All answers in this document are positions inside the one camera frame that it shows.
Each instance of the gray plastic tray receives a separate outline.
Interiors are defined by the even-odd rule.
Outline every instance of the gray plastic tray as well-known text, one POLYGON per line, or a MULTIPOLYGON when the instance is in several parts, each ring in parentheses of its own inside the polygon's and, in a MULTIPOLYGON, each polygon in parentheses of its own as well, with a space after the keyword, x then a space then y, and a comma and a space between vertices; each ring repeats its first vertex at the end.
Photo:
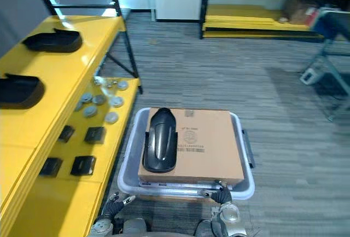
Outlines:
MULTIPOLYGON (((146 183, 140 181, 137 172, 144 144, 144 134, 150 108, 140 109, 135 116, 133 128, 124 154, 124 161, 118 175, 119 189, 132 195, 197 197, 199 189, 218 189, 215 184, 146 183)), ((240 152, 244 180, 234 187, 229 186, 234 200, 247 200, 255 191, 254 178, 249 166, 243 140, 241 122, 237 115, 230 113, 234 126, 237 147, 240 152)))

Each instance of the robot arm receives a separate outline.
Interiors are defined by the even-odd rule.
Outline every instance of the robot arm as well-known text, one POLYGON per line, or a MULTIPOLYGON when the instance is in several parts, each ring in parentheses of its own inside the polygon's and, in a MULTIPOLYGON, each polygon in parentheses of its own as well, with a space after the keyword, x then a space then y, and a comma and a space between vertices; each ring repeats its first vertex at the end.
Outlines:
POLYGON ((135 200, 135 196, 130 196, 123 201, 117 201, 118 199, 118 193, 114 193, 108 198, 102 209, 102 214, 96 219, 87 237, 112 236, 113 218, 125 207, 125 205, 135 200))
POLYGON ((205 198, 212 198, 220 207, 212 208, 211 226, 216 237, 247 236, 241 220, 238 207, 232 203, 231 192, 225 182, 218 182, 221 186, 217 192, 200 190, 199 194, 205 198))

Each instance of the yellow shelf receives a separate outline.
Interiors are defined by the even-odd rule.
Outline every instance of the yellow shelf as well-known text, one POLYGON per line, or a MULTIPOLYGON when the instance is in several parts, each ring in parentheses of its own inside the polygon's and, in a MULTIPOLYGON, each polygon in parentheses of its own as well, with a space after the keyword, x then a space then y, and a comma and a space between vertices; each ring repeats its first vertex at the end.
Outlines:
POLYGON ((9 236, 87 235, 99 211, 139 85, 138 79, 123 78, 123 80, 127 80, 129 84, 125 91, 95 86, 93 83, 86 88, 86 92, 92 92, 94 95, 121 96, 124 104, 119 108, 110 108, 106 102, 97 106, 98 113, 92 118, 83 117, 83 108, 72 113, 67 125, 74 127, 75 132, 67 143, 57 141, 49 154, 50 157, 63 160, 57 177, 37 177, 9 236), (117 112, 119 120, 114 124, 107 124, 104 122, 104 116, 111 111, 117 112), (86 131, 90 126, 106 128, 103 144, 84 142, 86 131), (70 175, 74 157, 79 155, 96 157, 91 176, 70 175))
POLYGON ((211 38, 309 38, 309 39, 322 39, 322 36, 314 34, 295 34, 289 31, 277 31, 277 30, 261 30, 261 31, 205 31, 204 37, 211 38))
POLYGON ((35 52, 19 43, 0 59, 3 74, 36 76, 45 93, 30 109, 0 110, 0 236, 7 236, 42 165, 69 115, 118 31, 122 18, 57 16, 45 19, 30 35, 53 28, 79 31, 83 45, 68 53, 35 52))
POLYGON ((266 10, 257 5, 208 5, 206 27, 215 28, 237 28, 237 29, 259 29, 259 30, 286 30, 286 31, 308 31, 306 25, 293 25, 280 23, 282 17, 279 10, 266 10))

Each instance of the cardboard box on shelf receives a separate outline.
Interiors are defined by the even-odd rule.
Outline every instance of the cardboard box on shelf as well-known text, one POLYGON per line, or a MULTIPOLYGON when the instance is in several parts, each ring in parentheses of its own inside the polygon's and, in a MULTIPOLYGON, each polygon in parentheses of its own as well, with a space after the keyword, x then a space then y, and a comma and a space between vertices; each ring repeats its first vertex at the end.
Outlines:
POLYGON ((286 0, 282 14, 290 24, 304 25, 317 8, 316 0, 286 0))
MULTIPOLYGON (((147 131, 157 110, 150 109, 147 131)), ((152 173, 143 167, 141 159, 138 176, 142 181, 213 183, 223 180, 234 185, 244 179, 229 111, 171 109, 171 112, 178 133, 176 166, 167 173, 152 173)))

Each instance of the small metal disc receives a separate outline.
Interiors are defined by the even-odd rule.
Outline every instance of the small metal disc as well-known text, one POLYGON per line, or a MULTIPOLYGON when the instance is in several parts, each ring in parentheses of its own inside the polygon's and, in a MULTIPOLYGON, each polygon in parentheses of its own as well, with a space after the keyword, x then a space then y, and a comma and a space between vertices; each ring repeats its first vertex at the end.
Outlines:
POLYGON ((114 124, 115 122, 118 121, 118 114, 115 112, 109 112, 106 114, 104 121, 106 121, 109 124, 114 124))
POLYGON ((90 106, 84 109, 84 117, 85 118, 91 118, 94 115, 97 114, 97 107, 96 106, 90 106))
POLYGON ((79 111, 79 110, 81 110, 82 107, 83 107, 83 103, 82 103, 81 101, 79 101, 79 102, 77 103, 77 105, 75 106, 74 111, 75 111, 75 112, 76 112, 76 111, 79 111))
POLYGON ((124 99, 120 96, 114 96, 109 100, 112 107, 121 107, 124 104, 124 99))
POLYGON ((95 84, 95 86, 100 86, 101 82, 98 79, 95 79, 94 80, 94 84, 95 84))
POLYGON ((80 100, 84 104, 90 103, 92 100, 92 93, 84 93, 80 100))
POLYGON ((94 96, 92 98, 92 103, 96 104, 96 105, 102 105, 103 103, 105 103, 106 101, 106 97, 104 95, 97 95, 94 96))
POLYGON ((122 80, 122 81, 119 81, 118 84, 117 84, 117 87, 120 89, 120 90, 126 90, 128 88, 128 84, 127 84, 127 81, 125 80, 122 80))

